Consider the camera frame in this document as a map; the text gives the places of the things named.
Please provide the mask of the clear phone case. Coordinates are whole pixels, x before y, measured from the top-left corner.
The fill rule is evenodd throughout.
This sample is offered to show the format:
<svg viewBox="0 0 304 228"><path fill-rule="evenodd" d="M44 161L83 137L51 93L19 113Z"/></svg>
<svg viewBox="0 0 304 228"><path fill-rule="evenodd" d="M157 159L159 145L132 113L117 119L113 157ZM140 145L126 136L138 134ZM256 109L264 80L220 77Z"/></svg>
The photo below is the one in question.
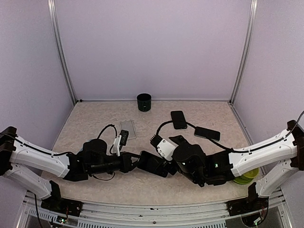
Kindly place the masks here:
<svg viewBox="0 0 304 228"><path fill-rule="evenodd" d="M137 137L135 125L133 120L124 120L120 122L121 130L125 130L129 132L128 139L135 139Z"/></svg>

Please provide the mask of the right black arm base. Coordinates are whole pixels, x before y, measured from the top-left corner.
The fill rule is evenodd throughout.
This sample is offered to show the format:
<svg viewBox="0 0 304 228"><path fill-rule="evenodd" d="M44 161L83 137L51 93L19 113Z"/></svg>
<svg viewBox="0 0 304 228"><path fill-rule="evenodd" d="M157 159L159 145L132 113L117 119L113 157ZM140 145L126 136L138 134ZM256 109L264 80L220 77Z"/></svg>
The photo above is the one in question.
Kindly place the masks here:
<svg viewBox="0 0 304 228"><path fill-rule="evenodd" d="M227 202L227 208L230 216L257 211L268 205L269 197L262 198L258 196L256 185L257 183L254 182L248 187L247 197L230 200Z"/></svg>

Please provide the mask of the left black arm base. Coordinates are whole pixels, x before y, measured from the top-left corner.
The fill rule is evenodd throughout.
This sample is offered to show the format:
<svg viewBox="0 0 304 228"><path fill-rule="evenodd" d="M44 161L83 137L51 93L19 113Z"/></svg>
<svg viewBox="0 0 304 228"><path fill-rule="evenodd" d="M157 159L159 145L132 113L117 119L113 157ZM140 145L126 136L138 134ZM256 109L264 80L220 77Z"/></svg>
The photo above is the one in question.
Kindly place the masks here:
<svg viewBox="0 0 304 228"><path fill-rule="evenodd" d="M41 208L68 216L79 217L83 203L78 200L61 197L59 185L52 180L49 183L51 186L50 196L42 200Z"/></svg>

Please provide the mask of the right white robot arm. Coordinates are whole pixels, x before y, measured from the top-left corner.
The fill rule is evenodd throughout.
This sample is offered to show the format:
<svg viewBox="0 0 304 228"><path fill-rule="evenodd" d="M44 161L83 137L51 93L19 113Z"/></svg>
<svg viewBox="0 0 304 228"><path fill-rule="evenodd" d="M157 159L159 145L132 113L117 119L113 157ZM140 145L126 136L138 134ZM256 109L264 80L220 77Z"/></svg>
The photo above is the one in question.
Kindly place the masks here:
<svg viewBox="0 0 304 228"><path fill-rule="evenodd" d="M291 120L287 129L272 138L240 149L224 148L206 155L198 144L188 143L183 136L162 139L157 151L165 160L176 162L178 171L193 183L203 187L223 185L255 168L277 162L262 179L253 184L253 192L244 198L243 207L253 211L262 198L272 192L290 176L304 169L304 131Z"/></svg>

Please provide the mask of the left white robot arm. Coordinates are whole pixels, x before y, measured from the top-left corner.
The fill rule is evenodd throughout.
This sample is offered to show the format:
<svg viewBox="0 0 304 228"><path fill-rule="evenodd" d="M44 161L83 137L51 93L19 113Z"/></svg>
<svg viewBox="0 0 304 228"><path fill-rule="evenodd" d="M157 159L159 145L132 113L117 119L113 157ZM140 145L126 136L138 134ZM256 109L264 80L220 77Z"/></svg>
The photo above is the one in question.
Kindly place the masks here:
<svg viewBox="0 0 304 228"><path fill-rule="evenodd" d="M114 154L107 154L107 143L99 138L85 142L82 149L74 154L39 147L18 136L16 131L10 126L0 133L0 174L47 201L56 211L62 211L67 206L59 185L37 176L30 167L77 182L95 174L128 173L137 166L140 158L138 154L120 151L120 135L114 140L114 148L118 149Z"/></svg>

